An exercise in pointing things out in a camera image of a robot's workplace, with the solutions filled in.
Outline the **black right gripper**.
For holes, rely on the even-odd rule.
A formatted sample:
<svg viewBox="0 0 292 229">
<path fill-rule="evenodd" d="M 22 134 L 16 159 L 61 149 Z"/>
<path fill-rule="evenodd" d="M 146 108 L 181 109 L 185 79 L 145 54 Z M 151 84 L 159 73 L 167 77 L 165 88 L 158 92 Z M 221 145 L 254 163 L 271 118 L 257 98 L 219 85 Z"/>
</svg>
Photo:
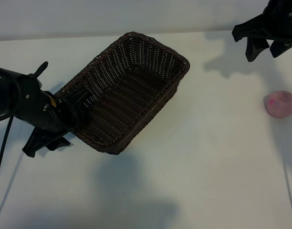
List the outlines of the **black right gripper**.
<svg viewBox="0 0 292 229">
<path fill-rule="evenodd" d="M 292 48 L 292 8 L 266 7 L 257 17 L 235 25 L 232 35 L 236 42 L 247 38 L 245 55 L 248 62 L 254 61 L 269 47 L 276 58 Z M 269 46 L 267 40 L 274 42 Z"/>
</svg>

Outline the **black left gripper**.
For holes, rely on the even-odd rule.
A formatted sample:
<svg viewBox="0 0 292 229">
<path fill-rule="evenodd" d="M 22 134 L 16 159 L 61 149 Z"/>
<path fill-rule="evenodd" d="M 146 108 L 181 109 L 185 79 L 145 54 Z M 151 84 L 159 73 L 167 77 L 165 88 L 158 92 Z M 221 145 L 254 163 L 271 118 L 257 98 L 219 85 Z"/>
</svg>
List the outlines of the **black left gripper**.
<svg viewBox="0 0 292 229">
<path fill-rule="evenodd" d="M 85 116 L 88 116 L 89 111 L 84 102 L 90 96 L 89 91 L 77 91 L 65 97 L 42 92 L 44 100 L 41 106 L 23 119 L 34 126 L 23 152 L 29 157 L 35 157 L 35 153 L 44 147 L 54 151 L 70 146 L 71 143 L 64 135 L 77 129 Z"/>
</svg>

